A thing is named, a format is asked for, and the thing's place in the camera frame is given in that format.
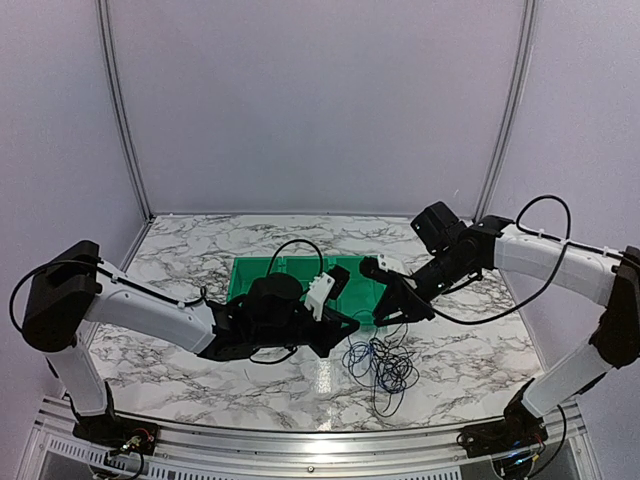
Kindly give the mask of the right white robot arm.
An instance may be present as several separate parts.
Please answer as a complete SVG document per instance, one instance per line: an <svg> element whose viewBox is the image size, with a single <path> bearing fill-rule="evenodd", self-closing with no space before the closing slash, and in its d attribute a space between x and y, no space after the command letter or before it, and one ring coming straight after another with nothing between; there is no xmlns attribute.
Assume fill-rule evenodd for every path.
<svg viewBox="0 0 640 480"><path fill-rule="evenodd" d="M554 235L523 224L523 218L488 215L467 224L444 203L426 207L411 223L430 255L414 271L378 255L361 261L363 276L384 285L373 310L378 326L439 318L463 326L501 319L493 314L465 321L435 307L437 299L484 273L515 273L540 281L539 288L507 309L513 314L550 289L562 289L600 307L592 333L540 376L527 381L498 421L463 428L469 454L519 448L545 438L543 418L565 400L595 386L612 370L639 358L639 250L589 246L572 239L572 217Z"/></svg>

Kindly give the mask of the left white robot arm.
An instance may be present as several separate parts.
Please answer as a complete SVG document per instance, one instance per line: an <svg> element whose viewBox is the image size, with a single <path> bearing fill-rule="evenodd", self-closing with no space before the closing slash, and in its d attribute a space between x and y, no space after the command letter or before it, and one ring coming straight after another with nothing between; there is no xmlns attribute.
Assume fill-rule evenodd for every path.
<svg viewBox="0 0 640 480"><path fill-rule="evenodd" d="M77 432L116 445L130 428L80 338L81 323L115 325L215 362L250 359L263 348L294 353L301 346L326 358L359 328L327 304L349 279L347 270L335 267L304 287L289 274L267 271L226 303L207 299L205 291L180 300L130 280L100 257L98 244L83 240L19 280L29 294L23 318L13 325L63 383Z"/></svg>

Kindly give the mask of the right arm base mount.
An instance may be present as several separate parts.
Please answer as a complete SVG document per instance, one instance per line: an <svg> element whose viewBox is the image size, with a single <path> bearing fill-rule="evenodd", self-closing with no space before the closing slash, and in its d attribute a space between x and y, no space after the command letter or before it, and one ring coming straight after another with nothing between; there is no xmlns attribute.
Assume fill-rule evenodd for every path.
<svg viewBox="0 0 640 480"><path fill-rule="evenodd" d="M527 424L500 419L462 427L456 443L465 450L468 458L477 458L541 445L547 439L546 425L541 420Z"/></svg>

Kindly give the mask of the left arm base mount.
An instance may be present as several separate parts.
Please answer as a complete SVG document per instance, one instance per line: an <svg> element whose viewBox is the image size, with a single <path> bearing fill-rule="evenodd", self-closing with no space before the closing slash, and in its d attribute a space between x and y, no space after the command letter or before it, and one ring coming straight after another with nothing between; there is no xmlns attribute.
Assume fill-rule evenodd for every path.
<svg viewBox="0 0 640 480"><path fill-rule="evenodd" d="M137 420L118 415L97 415L76 419L73 435L97 445L109 447L111 450L124 447L134 437L139 444L133 449L143 455L152 455L156 447L159 426L156 423Z"/></svg>

